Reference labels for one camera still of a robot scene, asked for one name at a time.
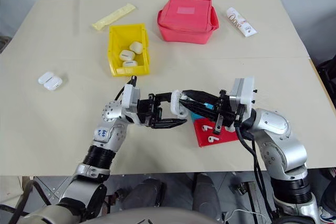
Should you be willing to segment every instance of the black cable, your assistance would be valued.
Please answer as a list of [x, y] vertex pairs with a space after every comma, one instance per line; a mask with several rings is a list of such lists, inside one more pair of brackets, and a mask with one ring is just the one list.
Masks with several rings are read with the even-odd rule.
[[21, 200], [15, 210], [15, 212], [13, 213], [13, 216], [11, 217], [10, 221], [8, 224], [16, 224], [17, 221], [19, 220], [20, 216], [22, 215], [23, 213], [23, 210], [27, 204], [27, 200], [28, 200], [28, 197], [29, 197], [29, 194], [33, 188], [33, 186], [36, 188], [38, 194], [41, 196], [42, 200], [44, 201], [44, 203], [49, 206], [51, 205], [49, 199], [47, 198], [47, 196], [44, 194], [42, 188], [40, 187], [39, 183], [37, 183], [36, 181], [34, 180], [30, 180], [26, 187], [25, 187], [25, 190], [23, 191], [23, 194], [21, 196]]
[[[252, 140], [252, 150], [256, 153], [256, 143], [255, 143], [254, 140]], [[255, 164], [254, 173], [255, 173], [256, 178], [258, 178], [258, 180], [260, 180], [260, 182], [259, 182], [260, 185], [258, 185], [258, 187], [259, 187], [259, 190], [262, 191], [263, 198], [265, 200], [266, 210], [268, 211], [268, 213], [270, 213], [273, 216], [272, 209], [271, 209], [271, 207], [269, 205], [269, 202], [267, 200], [267, 193], [266, 193], [266, 186], [265, 186], [265, 182], [264, 182], [264, 177], [262, 175], [257, 156], [254, 157], [254, 164]]]
[[122, 92], [124, 92], [124, 88], [125, 88], [125, 86], [122, 87], [122, 89], [119, 91], [119, 93], [117, 94], [117, 96], [114, 99], [115, 101], [117, 101], [119, 99], [119, 96], [122, 94]]
[[314, 224], [315, 222], [312, 219], [302, 216], [283, 216], [272, 222], [272, 224], [285, 224], [285, 223]]
[[265, 203], [265, 207], [266, 207], [266, 210], [267, 210], [267, 214], [268, 214], [270, 220], [273, 221], [273, 215], [272, 215], [271, 207], [270, 207], [270, 205], [268, 203], [268, 200], [267, 200], [264, 178], [263, 178], [263, 176], [261, 174], [261, 170], [260, 170], [260, 166], [259, 166], [259, 163], [258, 163], [257, 154], [256, 154], [256, 152], [253, 149], [251, 149], [250, 146], [247, 145], [247, 143], [245, 142], [245, 140], [244, 140], [244, 138], [242, 136], [242, 133], [240, 132], [240, 128], [239, 127], [236, 127], [236, 133], [237, 133], [237, 136], [238, 136], [238, 139], [239, 139], [240, 143], [253, 156], [253, 160], [254, 160], [254, 173], [255, 173], [256, 181], [257, 181], [259, 190], [261, 192], [261, 195], [262, 195], [262, 197], [264, 199], [264, 203]]
[[[16, 209], [14, 207], [10, 207], [10, 206], [4, 205], [4, 204], [0, 204], [0, 210], [4, 210], [6, 212], [11, 212], [13, 214]], [[29, 214], [28, 212], [23, 211], [21, 213], [21, 216], [26, 216], [28, 214]]]

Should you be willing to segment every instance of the pink bag handle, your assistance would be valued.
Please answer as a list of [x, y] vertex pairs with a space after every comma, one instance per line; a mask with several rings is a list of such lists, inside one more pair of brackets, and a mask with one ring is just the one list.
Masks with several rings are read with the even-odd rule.
[[219, 28], [218, 18], [217, 18], [217, 15], [216, 15], [215, 8], [213, 6], [211, 7], [210, 22], [211, 22], [211, 25], [212, 25], [212, 31]]
[[159, 22], [159, 18], [161, 17], [161, 13], [162, 13], [162, 10], [160, 10], [160, 11], [158, 12], [158, 17], [156, 18], [156, 22], [157, 22], [159, 25], [161, 25], [160, 22]]

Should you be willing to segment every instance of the white label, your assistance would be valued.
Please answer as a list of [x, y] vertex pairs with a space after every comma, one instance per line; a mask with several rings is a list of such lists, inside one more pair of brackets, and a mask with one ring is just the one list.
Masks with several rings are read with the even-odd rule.
[[182, 7], [179, 6], [177, 8], [178, 14], [194, 14], [195, 13], [195, 7]]

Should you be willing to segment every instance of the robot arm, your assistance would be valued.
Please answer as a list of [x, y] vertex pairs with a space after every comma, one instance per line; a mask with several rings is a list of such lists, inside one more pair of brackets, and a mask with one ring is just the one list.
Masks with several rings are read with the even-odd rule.
[[[274, 202], [281, 215], [305, 216], [319, 223], [315, 196], [307, 179], [307, 152], [291, 131], [289, 121], [277, 112], [252, 109], [253, 78], [236, 79], [230, 94], [220, 91], [218, 98], [203, 91], [183, 91], [180, 100], [186, 108], [216, 122], [214, 134], [221, 126], [239, 129], [243, 138], [254, 140], [274, 190]], [[214, 108], [208, 109], [203, 103]]]
[[[126, 137], [128, 125], [169, 129], [186, 122], [183, 119], [186, 108], [215, 121], [214, 134], [225, 126], [228, 130], [241, 129], [243, 138], [254, 139], [271, 177], [279, 212], [310, 217], [319, 223], [316, 200], [307, 180], [306, 150], [282, 115], [252, 109], [253, 93], [257, 92], [253, 90], [253, 78], [236, 79], [231, 93], [227, 95], [221, 90], [218, 97], [204, 91], [185, 90], [149, 94], [148, 99], [140, 100], [135, 83], [136, 77], [132, 77], [122, 90], [122, 101], [112, 101], [104, 107], [88, 154], [78, 165], [59, 204], [44, 207], [19, 223], [70, 224], [96, 217], [107, 191], [103, 182], [110, 175], [110, 165]], [[160, 104], [164, 101], [171, 103], [171, 111], [178, 119], [161, 118]]]
[[107, 192], [103, 182], [110, 176], [112, 160], [126, 137], [128, 125], [169, 129], [186, 122], [161, 118], [161, 102], [170, 102], [171, 93], [150, 94], [148, 99], [140, 100], [140, 89], [135, 84], [133, 76], [121, 90], [121, 102], [115, 100], [105, 105], [88, 153], [77, 166], [60, 202], [27, 215], [20, 219], [20, 224], [74, 224], [95, 218]]

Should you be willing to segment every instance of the yellow plastic bin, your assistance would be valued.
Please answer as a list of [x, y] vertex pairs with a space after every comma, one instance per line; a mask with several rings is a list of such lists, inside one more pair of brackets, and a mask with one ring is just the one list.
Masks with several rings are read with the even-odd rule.
[[[123, 68], [123, 61], [119, 59], [122, 50], [129, 50], [129, 46], [138, 41], [142, 43], [142, 54], [135, 55], [138, 62], [136, 67]], [[108, 59], [111, 73], [114, 76], [138, 76], [149, 73], [150, 57], [147, 51], [148, 35], [145, 24], [110, 26]]]

